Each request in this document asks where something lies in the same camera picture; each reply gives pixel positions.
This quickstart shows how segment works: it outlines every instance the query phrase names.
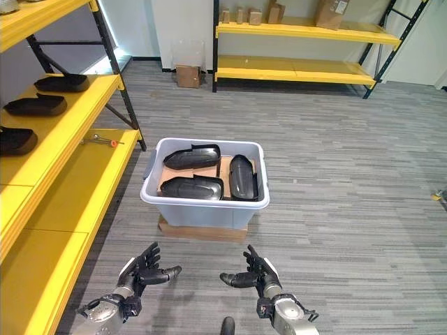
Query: clear plastic bin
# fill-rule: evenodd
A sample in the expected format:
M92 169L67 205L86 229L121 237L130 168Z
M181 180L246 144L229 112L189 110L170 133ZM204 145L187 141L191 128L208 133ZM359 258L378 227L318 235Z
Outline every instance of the clear plastic bin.
M191 144L217 144L222 156L242 154L253 160L258 173L258 201L225 201L167 198L157 196L163 159L177 150L190 149ZM170 225L243 229L259 209L270 202L264 153L255 142L164 138L152 152L140 192L141 199L154 204Z

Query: small cardboard box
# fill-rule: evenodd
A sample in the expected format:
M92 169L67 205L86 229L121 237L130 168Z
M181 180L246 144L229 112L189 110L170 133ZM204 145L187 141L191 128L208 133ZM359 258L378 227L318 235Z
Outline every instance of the small cardboard box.
M200 86L200 67L177 65L175 67L177 85L197 89Z
M263 19L263 14L259 9L250 8L249 9L249 24L258 26L261 24Z
M285 10L286 10L285 6L280 5L279 3L275 3L270 9L270 13L268 15L268 23L280 24L284 16Z
M236 10L236 23L242 24L244 22L244 9L242 7L237 7Z
M349 0L320 0L316 9L317 27L338 30Z
M219 21L222 23L230 23L230 10L228 8L222 8Z
M222 156L221 157L221 165L219 167L218 177L223 181L223 199L231 200L231 192L230 192L230 163L233 157L231 156ZM254 161L250 160L253 165L253 173L256 173L256 168L254 166Z

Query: wall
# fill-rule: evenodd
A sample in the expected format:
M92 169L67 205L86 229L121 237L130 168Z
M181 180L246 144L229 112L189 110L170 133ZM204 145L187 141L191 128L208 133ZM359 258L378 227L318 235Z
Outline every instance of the wall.
M152 0L161 64L171 68L171 43L176 40L205 41L207 69L212 69L212 0Z
M412 30L395 57L387 80L445 86L447 79L447 0L429 1L416 29Z
M287 16L313 17L318 0L281 0L286 6ZM420 0L398 0L395 7L412 15ZM221 6L235 11L236 6L267 6L267 0L221 0ZM346 9L344 19L355 22L379 22L388 0L352 0ZM205 41L207 69L212 69L212 0L152 0L156 33L159 40L161 61L164 68L172 66L171 43L183 38ZM400 36L406 20L392 13L387 30ZM314 38L291 38L279 36L256 36L221 34L219 54L249 54L254 56L275 56L310 59L332 59L358 61L366 44L340 40ZM379 46L375 45L364 63L367 72L374 74ZM382 62L391 47L383 46Z
M41 40L99 40L98 29L88 6L83 6L36 33ZM46 45L57 63L79 73L105 55L102 45ZM22 41L0 54L0 104L14 100L32 85L43 70L28 43Z
M136 57L160 56L151 0L100 2L120 49Z

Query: black shelf frame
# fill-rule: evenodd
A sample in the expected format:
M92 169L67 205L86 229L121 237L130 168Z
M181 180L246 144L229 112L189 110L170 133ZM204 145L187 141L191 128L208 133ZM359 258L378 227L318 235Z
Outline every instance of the black shelf frame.
M121 93L121 97L124 101L124 105L126 106L127 113L129 115L130 120L118 112L113 106L107 103L105 106L108 108L114 115L116 115L119 119L121 119L125 124L130 126L132 129L136 131L140 131L140 139L138 142L140 143L141 149L143 151L147 150L146 142L144 137L142 136L141 128L137 120L137 116L135 115L135 111L133 110L132 102L129 97L129 93L126 88L126 83L124 82L124 78L121 70L119 69L119 65L117 59L115 57L115 53L113 52L113 46L110 41L110 37L107 31L107 26L105 24L104 16L101 11L101 6L97 0L96 8L91 9L91 13L95 19L96 26L98 27L99 36L101 40L37 40L35 35L30 35L27 37L27 41L34 54L36 55L37 60L41 64L43 70L46 73L54 73L54 69L61 71L62 73L68 73L68 71L59 65L54 59L49 57L42 50L41 45L102 45L105 49L105 53L109 59L110 66L112 67L112 72L114 75L119 75L121 77L121 81L123 84L123 88L119 90Z
M212 91L213 93L217 92L217 81L216 81L216 72L217 72L217 64L218 64L218 58L219 58L219 39L216 37L216 30L217 26L219 25L219 6L220 1L219 0L213 0L214 1L214 7L213 7L213 30L212 30L212 37L213 37L213 48L212 48ZM382 18L379 22L379 26L384 28L386 27L386 22L388 20L388 16L391 12L396 13L403 18L407 19L409 22L407 26L405 27L404 32L400 36L400 44L395 48L395 50L391 51L391 53L388 55L388 58L383 63L382 67L380 67L380 62L382 58L382 51L383 51L383 45L380 44L379 46L379 52L377 54L377 60L376 60L376 69L374 74L374 81L375 84L373 87L368 87L366 85L366 93L363 96L364 99L368 99L371 95L374 88L377 86L378 83L382 81L382 76L391 64L391 61L394 59L396 54L399 52L399 49L402 46L402 43L405 41L406 37L409 35L411 29L413 28L414 24L417 22L418 18L420 17L420 14L422 14L424 8L426 7L429 0L421 0L418 8L414 12L413 16L408 16L397 9L394 8L394 5L396 3L396 0L390 0L388 3L385 12L382 15ZM363 64L363 62L366 60L369 51L371 50L373 46L373 43L368 43L365 51L362 53L362 56L360 57L358 63L360 65Z

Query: label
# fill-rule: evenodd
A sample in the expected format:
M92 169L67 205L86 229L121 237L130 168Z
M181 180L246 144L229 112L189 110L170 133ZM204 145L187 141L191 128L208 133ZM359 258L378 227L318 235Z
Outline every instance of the label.
M346 10L346 7L348 6L348 2L347 1L338 1L338 6L335 9L335 12L337 14L344 14L344 11Z

